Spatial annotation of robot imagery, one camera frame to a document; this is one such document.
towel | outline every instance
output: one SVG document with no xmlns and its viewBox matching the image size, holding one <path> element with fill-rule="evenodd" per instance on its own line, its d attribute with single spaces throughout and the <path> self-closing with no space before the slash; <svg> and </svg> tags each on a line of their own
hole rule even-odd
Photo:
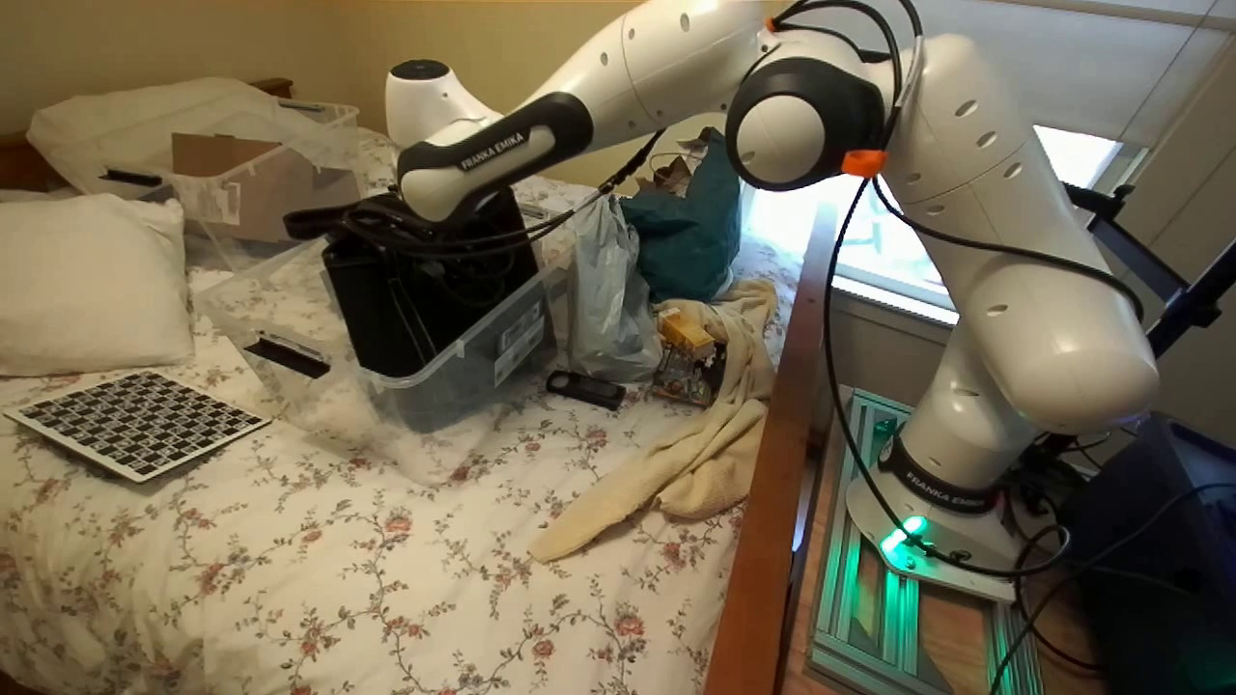
<svg viewBox="0 0 1236 695">
<path fill-rule="evenodd" d="M 725 342 L 725 374 L 718 398 L 678 431 L 658 439 L 644 455 L 584 489 L 530 547 L 551 564 L 587 547 L 650 500 L 676 522 L 711 517 L 749 495 L 774 361 L 765 328 L 778 292 L 769 280 L 738 280 L 723 305 L 664 300 L 668 311 L 696 311 L 708 331 Z"/>
</svg>

plastic bag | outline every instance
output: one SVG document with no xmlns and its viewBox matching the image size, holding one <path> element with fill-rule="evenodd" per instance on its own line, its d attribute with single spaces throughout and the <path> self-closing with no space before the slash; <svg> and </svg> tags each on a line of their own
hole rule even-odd
<svg viewBox="0 0 1236 695">
<path fill-rule="evenodd" d="M 650 280 L 636 274 L 641 237 L 613 195 L 574 211 L 568 358 L 584 374 L 636 382 L 662 361 Z"/>
</svg>

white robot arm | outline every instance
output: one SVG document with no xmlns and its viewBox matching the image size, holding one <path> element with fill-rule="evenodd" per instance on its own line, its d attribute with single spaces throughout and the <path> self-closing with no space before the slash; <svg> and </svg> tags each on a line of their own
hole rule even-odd
<svg viewBox="0 0 1236 695">
<path fill-rule="evenodd" d="M 839 36 L 774 36 L 760 0 L 650 0 L 510 117 L 483 109 L 444 67 L 393 71 L 399 193 L 422 225 L 453 226 L 551 162 L 725 109 L 731 158 L 756 190 L 801 190 L 843 172 L 851 149 L 883 149 L 879 172 L 906 220 L 1107 274 L 982 49 L 941 36 L 904 67 L 906 86 Z M 935 238 L 926 250 L 963 322 L 897 453 L 872 488 L 846 489 L 846 506 L 872 542 L 897 531 L 897 517 L 929 517 L 929 546 L 1012 566 L 1014 546 L 991 522 L 1002 476 L 1039 431 L 1092 431 L 1146 410 L 1155 354 L 1129 296 L 1106 280 L 1009 250 Z"/>
</svg>

black and white checkerboard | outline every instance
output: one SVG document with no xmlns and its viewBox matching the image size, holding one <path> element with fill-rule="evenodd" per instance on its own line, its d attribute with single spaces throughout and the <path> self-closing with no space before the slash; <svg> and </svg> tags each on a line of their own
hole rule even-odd
<svg viewBox="0 0 1236 695">
<path fill-rule="evenodd" d="M 166 476 L 266 423 L 161 374 L 127 374 L 40 398 L 8 410 L 8 417 L 133 481 Z"/>
</svg>

pillow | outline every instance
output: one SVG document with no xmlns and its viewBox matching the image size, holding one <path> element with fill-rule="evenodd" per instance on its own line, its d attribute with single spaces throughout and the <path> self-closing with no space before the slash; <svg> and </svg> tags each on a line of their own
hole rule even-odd
<svg viewBox="0 0 1236 695">
<path fill-rule="evenodd" d="M 111 193 L 0 206 L 0 374 L 189 358 L 187 211 Z"/>
</svg>

